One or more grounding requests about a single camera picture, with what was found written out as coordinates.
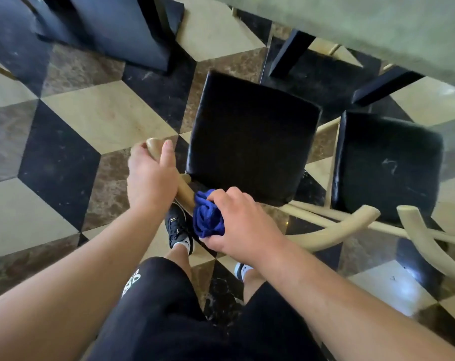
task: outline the checkered floor tile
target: checkered floor tile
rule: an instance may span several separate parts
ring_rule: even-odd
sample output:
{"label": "checkered floor tile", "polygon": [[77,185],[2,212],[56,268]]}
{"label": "checkered floor tile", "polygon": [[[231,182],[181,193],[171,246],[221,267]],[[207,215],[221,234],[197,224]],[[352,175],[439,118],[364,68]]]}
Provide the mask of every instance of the checkered floor tile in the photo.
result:
{"label": "checkered floor tile", "polygon": [[[129,148],[148,137],[172,139],[186,167],[191,130],[207,72],[265,84],[338,117],[353,91],[382,61],[316,39],[290,72],[269,70],[290,29],[213,0],[179,0],[186,17],[169,75],[96,53],[39,40],[20,0],[0,0],[0,294],[91,240],[128,208]],[[368,111],[414,121],[440,133],[444,160],[430,226],[455,234],[455,88],[425,77]],[[296,200],[322,205],[336,129],[318,136]],[[319,227],[264,206],[286,234]],[[455,259],[455,245],[443,249]],[[161,225],[148,258],[164,255]],[[411,241],[364,230],[315,256],[385,303],[455,345],[455,280],[419,255]],[[235,260],[197,242],[193,284],[208,319],[229,326],[243,310]]]}

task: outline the left hand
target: left hand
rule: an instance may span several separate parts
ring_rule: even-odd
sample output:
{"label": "left hand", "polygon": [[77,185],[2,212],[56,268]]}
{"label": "left hand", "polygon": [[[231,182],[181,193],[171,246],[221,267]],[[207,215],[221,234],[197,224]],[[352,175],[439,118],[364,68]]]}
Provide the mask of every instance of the left hand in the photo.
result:
{"label": "left hand", "polygon": [[177,193],[179,175],[172,141],[164,142],[159,162],[149,155],[146,142],[137,143],[131,149],[128,166],[127,196],[131,208],[155,205],[167,210]]}

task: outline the sneaker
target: sneaker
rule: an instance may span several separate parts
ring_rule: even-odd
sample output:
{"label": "sneaker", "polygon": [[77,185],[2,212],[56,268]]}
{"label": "sneaker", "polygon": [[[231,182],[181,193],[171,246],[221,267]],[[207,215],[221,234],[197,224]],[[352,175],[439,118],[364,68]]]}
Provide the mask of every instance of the sneaker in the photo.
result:
{"label": "sneaker", "polygon": [[238,280],[241,280],[242,282],[244,282],[244,275],[250,269],[252,269],[251,266],[238,262],[236,264],[236,267],[234,268],[234,273],[236,274],[236,277]]}
{"label": "sneaker", "polygon": [[194,240],[188,230],[186,213],[177,202],[172,203],[164,223],[169,233],[169,247],[173,248],[176,243],[183,242],[190,255],[194,251]]}

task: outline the black chair seat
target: black chair seat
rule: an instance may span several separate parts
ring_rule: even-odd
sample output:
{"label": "black chair seat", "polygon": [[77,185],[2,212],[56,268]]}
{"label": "black chair seat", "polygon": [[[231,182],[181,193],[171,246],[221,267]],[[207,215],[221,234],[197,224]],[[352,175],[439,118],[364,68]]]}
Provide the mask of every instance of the black chair seat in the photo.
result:
{"label": "black chair seat", "polygon": [[436,204],[443,158],[441,135],[415,123],[345,112],[340,122],[332,208],[348,213],[363,204],[379,220],[400,225],[398,205],[429,218]]}
{"label": "black chair seat", "polygon": [[186,172],[209,188],[236,186],[258,202],[284,205],[303,175],[320,112],[285,92],[211,71]]}

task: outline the blue cloth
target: blue cloth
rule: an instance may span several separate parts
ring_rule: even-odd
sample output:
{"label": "blue cloth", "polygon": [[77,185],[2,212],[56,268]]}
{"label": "blue cloth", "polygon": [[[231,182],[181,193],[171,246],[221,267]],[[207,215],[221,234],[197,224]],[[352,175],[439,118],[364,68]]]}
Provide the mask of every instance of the blue cloth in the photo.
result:
{"label": "blue cloth", "polygon": [[198,191],[194,196],[196,207],[192,216],[194,232],[199,238],[210,237],[213,234],[224,235],[224,219],[221,211],[207,197],[214,189],[203,193]]}

